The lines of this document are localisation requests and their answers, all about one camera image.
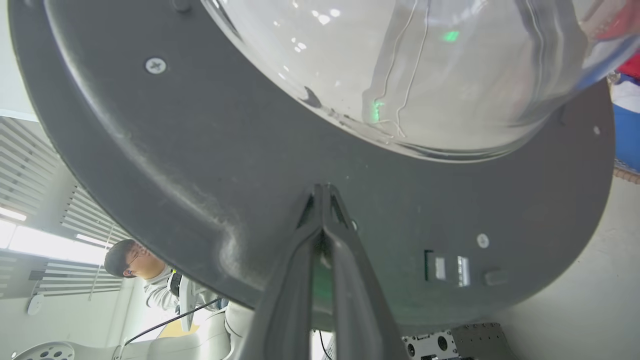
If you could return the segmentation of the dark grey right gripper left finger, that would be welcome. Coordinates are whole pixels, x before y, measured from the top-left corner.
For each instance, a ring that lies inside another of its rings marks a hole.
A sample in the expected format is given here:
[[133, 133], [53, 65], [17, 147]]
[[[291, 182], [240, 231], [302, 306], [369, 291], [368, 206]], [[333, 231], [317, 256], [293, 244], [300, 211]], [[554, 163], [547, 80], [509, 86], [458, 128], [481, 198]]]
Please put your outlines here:
[[322, 236], [322, 195], [322, 186], [316, 184], [301, 200], [295, 226], [238, 349], [240, 360], [310, 358], [314, 247]]

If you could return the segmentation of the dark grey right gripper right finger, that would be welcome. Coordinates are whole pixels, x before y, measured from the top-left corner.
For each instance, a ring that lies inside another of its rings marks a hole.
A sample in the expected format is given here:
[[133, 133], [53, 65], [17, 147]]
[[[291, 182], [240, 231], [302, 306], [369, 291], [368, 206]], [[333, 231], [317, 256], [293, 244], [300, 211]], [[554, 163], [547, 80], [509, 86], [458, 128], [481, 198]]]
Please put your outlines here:
[[339, 360], [407, 360], [398, 325], [338, 189], [322, 187], [322, 230], [333, 274]]

